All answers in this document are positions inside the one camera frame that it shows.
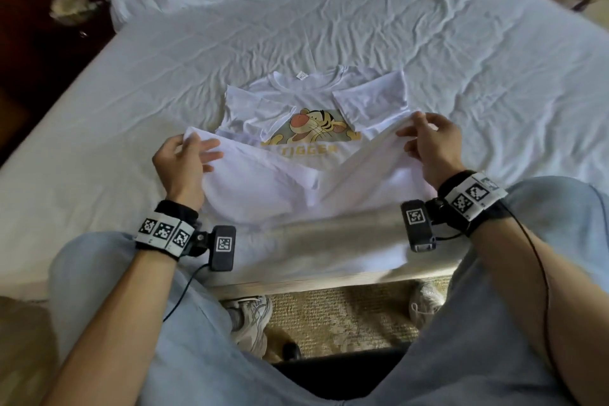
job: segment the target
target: forearm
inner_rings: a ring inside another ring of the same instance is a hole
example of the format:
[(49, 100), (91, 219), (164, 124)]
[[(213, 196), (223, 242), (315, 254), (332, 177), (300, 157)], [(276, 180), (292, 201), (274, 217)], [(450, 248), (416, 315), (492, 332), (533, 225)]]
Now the forearm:
[(43, 406), (132, 406), (154, 356), (176, 261), (140, 251), (72, 349)]
[[(549, 341), (560, 374), (582, 405), (605, 404), (609, 397), (609, 296), (577, 266), (527, 232), (549, 282)], [(471, 240), (516, 324), (548, 362), (543, 332), (546, 289), (526, 236), (509, 218), (483, 223)]]

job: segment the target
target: sneaker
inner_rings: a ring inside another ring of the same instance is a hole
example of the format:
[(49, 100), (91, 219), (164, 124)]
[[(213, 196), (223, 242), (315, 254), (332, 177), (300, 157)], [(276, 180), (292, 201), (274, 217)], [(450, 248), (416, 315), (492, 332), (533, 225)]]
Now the sneaker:
[(266, 295), (247, 297), (223, 303), (224, 308), (234, 308), (243, 313), (243, 325), (231, 332), (232, 340), (241, 351), (262, 358), (266, 353), (267, 337), (264, 328), (273, 314), (273, 302)]
[(410, 294), (408, 313), (415, 327), (421, 331), (430, 324), (446, 302), (444, 295), (430, 281), (418, 281)]

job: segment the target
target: t-shirt sleeve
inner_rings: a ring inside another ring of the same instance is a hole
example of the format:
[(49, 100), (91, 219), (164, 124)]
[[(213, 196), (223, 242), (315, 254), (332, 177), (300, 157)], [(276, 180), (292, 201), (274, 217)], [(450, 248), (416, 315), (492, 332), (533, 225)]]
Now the t-shirt sleeve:
[(410, 112), (403, 71), (390, 72), (332, 95), (343, 117), (356, 132), (378, 127)]
[(296, 112), (295, 106), (267, 100), (262, 96), (228, 86), (224, 119), (219, 129), (246, 134), (258, 141), (268, 140)]

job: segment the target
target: white bedsheet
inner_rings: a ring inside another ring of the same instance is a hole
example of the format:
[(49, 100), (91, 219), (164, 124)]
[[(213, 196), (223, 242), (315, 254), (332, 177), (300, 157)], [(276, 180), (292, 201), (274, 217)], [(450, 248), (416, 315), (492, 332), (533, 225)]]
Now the white bedsheet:
[[(609, 34), (554, 2), (230, 0), (127, 25), (2, 167), (0, 293), (44, 297), (65, 242), (135, 232), (163, 195), (150, 157), (188, 125), (213, 131), (227, 84), (337, 64), (402, 68), (413, 108), (461, 125), (465, 163), (498, 182), (561, 174), (609, 192)], [(405, 237), (384, 235), (396, 209), (350, 219), (362, 222), (356, 244), (340, 221), (333, 245), (306, 224), (275, 231), (310, 254), (239, 254), (234, 272), (213, 279), (456, 263), (457, 245), (415, 257)]]

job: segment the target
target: hand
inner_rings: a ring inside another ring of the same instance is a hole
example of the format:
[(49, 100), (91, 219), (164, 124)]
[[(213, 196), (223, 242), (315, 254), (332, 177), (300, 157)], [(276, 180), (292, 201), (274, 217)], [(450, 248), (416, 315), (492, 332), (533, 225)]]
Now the hand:
[[(416, 137), (404, 150), (422, 162), (422, 175), (436, 190), (450, 177), (464, 171), (461, 162), (461, 131), (446, 117), (428, 112), (415, 112), (414, 125), (396, 132), (399, 137)], [(438, 127), (433, 130), (429, 124)]]
[(193, 133), (184, 141), (184, 135), (168, 138), (152, 157), (152, 164), (167, 192), (166, 199), (199, 210), (205, 200), (201, 180), (203, 173), (214, 170), (208, 163), (224, 156), (221, 151), (208, 153), (220, 145), (218, 139), (201, 141)]

